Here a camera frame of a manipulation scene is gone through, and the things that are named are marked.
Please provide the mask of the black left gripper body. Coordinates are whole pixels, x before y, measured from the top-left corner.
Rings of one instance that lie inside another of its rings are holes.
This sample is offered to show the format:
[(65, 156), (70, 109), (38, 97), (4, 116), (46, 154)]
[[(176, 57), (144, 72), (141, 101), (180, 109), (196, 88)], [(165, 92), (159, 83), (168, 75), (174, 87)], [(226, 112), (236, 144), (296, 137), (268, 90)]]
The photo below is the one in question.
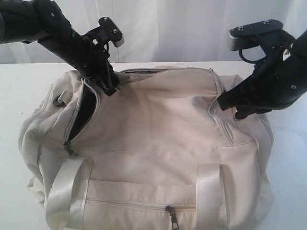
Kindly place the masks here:
[(81, 73), (94, 83), (96, 78), (106, 78), (106, 71), (113, 70), (108, 61), (109, 44), (102, 41), (97, 33), (86, 33), (81, 37), (87, 45), (86, 53), (81, 55), (84, 60), (81, 64)]

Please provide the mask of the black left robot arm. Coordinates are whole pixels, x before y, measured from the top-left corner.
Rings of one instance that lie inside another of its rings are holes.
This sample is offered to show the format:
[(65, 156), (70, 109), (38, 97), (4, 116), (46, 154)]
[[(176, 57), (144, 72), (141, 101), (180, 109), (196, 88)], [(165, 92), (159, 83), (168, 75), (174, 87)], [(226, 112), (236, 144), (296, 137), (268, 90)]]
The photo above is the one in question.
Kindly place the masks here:
[(109, 17), (98, 23), (97, 28), (80, 35), (53, 0), (0, 2), (1, 44), (38, 42), (111, 96), (119, 79), (108, 61), (108, 43), (120, 47), (124, 36)]

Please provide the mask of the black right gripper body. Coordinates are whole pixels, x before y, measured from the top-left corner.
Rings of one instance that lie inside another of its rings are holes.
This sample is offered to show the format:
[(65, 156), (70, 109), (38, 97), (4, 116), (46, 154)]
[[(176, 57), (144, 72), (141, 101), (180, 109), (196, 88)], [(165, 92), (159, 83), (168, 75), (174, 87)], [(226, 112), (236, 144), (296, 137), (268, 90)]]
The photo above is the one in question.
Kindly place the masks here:
[(273, 64), (252, 83), (255, 112), (267, 113), (291, 106), (307, 92), (307, 39), (283, 44), (270, 55)]

